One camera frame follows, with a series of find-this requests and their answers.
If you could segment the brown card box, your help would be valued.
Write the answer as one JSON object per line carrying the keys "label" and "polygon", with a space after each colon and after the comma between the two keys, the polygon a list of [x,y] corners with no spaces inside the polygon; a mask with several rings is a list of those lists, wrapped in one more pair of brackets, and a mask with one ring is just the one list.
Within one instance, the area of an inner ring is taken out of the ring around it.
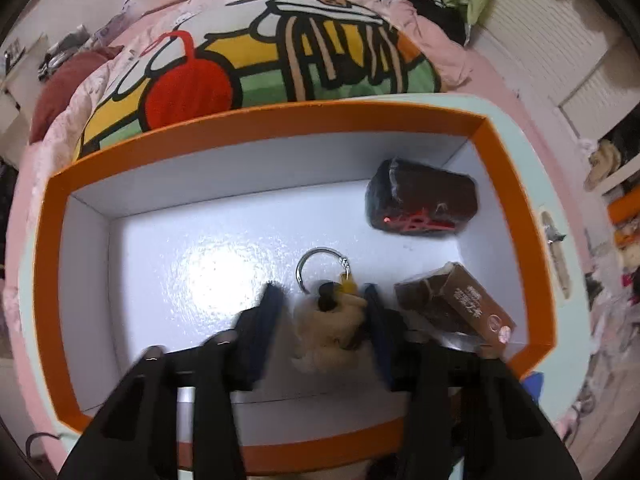
{"label": "brown card box", "polygon": [[457,262],[399,282],[394,291],[413,329],[449,349],[502,356],[516,329],[510,315]]}

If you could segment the plush dog keychain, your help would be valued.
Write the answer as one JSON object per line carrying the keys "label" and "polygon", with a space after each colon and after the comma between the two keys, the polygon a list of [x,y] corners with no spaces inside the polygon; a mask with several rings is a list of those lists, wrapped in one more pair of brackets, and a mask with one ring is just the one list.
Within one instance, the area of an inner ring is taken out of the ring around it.
{"label": "plush dog keychain", "polygon": [[[305,285],[303,272],[316,255],[333,257],[342,273],[336,282],[320,282],[312,292]],[[360,295],[347,257],[333,248],[312,248],[298,260],[295,278],[304,294],[292,315],[296,368],[308,374],[329,374],[356,367],[366,336],[368,303]]]}

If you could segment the dark block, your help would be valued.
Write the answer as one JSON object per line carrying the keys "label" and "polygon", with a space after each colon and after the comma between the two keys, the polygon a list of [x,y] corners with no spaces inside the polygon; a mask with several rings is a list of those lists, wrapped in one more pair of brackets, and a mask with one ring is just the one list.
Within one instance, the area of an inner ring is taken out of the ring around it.
{"label": "dark block", "polygon": [[381,162],[364,201],[372,228],[411,236],[457,233],[478,211],[472,178],[402,158]]}

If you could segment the blue card case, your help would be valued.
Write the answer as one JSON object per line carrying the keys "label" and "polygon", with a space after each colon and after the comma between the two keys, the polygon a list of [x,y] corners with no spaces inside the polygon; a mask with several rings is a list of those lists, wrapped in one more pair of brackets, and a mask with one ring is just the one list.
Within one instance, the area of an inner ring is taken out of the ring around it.
{"label": "blue card case", "polygon": [[544,374],[541,372],[531,372],[521,379],[521,385],[532,397],[536,404],[539,403],[542,387],[544,386]]}

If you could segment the foil wrappers in slot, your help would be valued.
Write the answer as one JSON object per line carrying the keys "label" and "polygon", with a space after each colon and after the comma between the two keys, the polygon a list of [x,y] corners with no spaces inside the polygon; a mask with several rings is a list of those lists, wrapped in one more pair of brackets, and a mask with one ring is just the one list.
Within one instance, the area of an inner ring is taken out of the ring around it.
{"label": "foil wrappers in slot", "polygon": [[546,224],[544,226],[544,236],[549,245],[561,243],[566,237],[566,235],[561,233],[553,224]]}

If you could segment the orange cardboard box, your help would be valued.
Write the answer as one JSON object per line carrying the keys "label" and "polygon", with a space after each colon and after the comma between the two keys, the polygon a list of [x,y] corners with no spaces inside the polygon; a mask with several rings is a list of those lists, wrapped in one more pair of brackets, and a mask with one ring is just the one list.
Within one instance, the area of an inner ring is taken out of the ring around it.
{"label": "orange cardboard box", "polygon": [[[457,233],[372,228],[364,196],[390,158],[466,174],[476,215]],[[316,247],[346,256],[360,295],[375,286],[417,342],[437,341],[413,329],[394,285],[462,264],[516,324],[502,356],[474,354],[503,360],[520,381],[558,338],[541,219],[553,199],[520,127],[460,94],[244,108],[74,162],[44,191],[32,297],[40,372],[70,452],[146,350],[186,350],[230,330],[268,283],[285,303],[266,369],[253,390],[231,396],[247,477],[398,451],[408,396],[383,382],[367,326],[351,370],[294,365],[298,260]],[[178,393],[178,475],[192,474],[193,396]]]}

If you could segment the orange bottle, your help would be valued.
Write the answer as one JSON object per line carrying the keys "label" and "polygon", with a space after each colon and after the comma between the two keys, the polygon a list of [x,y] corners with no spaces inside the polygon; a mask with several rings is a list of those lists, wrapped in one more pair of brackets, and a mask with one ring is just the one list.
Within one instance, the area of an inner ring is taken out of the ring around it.
{"label": "orange bottle", "polygon": [[638,216],[640,212],[640,186],[608,205],[608,216],[613,224],[620,224]]}

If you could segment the dark red pillow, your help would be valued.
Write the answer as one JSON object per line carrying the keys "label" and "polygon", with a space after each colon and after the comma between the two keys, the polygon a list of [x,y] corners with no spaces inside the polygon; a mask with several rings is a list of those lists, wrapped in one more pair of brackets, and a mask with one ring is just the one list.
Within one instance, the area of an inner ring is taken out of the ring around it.
{"label": "dark red pillow", "polygon": [[43,140],[55,118],[66,109],[78,87],[99,67],[116,58],[123,46],[79,52],[66,61],[44,84],[32,114],[28,144]]}

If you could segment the colourful cartoon cushion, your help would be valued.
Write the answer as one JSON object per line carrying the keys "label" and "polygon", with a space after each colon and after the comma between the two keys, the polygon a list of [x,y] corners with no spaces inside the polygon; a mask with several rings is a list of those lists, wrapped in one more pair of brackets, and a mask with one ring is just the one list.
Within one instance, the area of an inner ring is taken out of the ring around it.
{"label": "colourful cartoon cushion", "polygon": [[135,55],[107,86],[74,156],[239,108],[441,86],[427,56],[364,6],[240,0],[186,18]]}

